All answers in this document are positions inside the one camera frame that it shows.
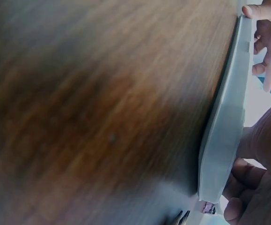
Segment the hand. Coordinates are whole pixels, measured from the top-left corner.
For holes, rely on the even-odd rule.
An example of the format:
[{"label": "hand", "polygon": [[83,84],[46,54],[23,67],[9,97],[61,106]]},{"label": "hand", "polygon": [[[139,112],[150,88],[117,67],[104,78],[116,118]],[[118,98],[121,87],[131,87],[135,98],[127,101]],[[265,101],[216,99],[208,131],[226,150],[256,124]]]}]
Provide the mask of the hand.
[{"label": "hand", "polygon": [[244,131],[237,154],[258,160],[267,170],[242,158],[235,161],[223,192],[229,200],[225,220],[231,225],[271,225],[271,109]]},{"label": "hand", "polygon": [[262,63],[253,66],[253,74],[259,75],[266,72],[264,90],[271,90],[271,0],[264,0],[262,5],[248,5],[242,7],[245,16],[256,19],[254,54],[258,54],[265,47],[267,54]]}]

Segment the wooden table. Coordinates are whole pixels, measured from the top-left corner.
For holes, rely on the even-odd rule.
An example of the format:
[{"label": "wooden table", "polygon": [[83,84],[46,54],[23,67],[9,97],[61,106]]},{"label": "wooden table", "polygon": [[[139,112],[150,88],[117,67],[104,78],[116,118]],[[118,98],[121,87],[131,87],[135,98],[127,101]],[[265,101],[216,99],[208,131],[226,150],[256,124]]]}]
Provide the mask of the wooden table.
[{"label": "wooden table", "polygon": [[233,2],[0,0],[0,225],[191,209]]}]

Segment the white plastic tray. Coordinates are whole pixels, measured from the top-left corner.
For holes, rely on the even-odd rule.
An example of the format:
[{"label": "white plastic tray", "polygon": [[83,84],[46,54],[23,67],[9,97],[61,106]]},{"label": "white plastic tray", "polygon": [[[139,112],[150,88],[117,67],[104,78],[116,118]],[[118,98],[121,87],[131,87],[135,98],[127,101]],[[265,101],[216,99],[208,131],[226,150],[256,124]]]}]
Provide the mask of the white plastic tray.
[{"label": "white plastic tray", "polygon": [[247,77],[252,72],[252,20],[239,16],[227,67],[199,153],[199,200],[217,203],[228,180],[244,123]]}]

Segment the white surface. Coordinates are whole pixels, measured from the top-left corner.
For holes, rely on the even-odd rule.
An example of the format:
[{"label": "white surface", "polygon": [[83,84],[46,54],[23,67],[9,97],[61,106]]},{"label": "white surface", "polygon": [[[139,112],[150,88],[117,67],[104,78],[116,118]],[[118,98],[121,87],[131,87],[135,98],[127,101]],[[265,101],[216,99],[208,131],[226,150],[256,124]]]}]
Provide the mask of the white surface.
[{"label": "white surface", "polygon": [[244,99],[252,72],[252,20],[240,16],[231,54],[199,154],[199,200],[217,203],[230,174],[244,122]]}]

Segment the fingernail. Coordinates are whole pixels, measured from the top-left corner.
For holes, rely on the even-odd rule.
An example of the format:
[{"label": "fingernail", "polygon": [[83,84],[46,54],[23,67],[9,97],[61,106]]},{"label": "fingernail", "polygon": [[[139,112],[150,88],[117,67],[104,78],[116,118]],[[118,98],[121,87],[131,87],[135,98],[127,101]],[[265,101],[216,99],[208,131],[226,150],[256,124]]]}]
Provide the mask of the fingernail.
[{"label": "fingernail", "polygon": [[253,10],[251,9],[250,6],[244,6],[244,7],[247,9],[250,16],[253,15]]}]

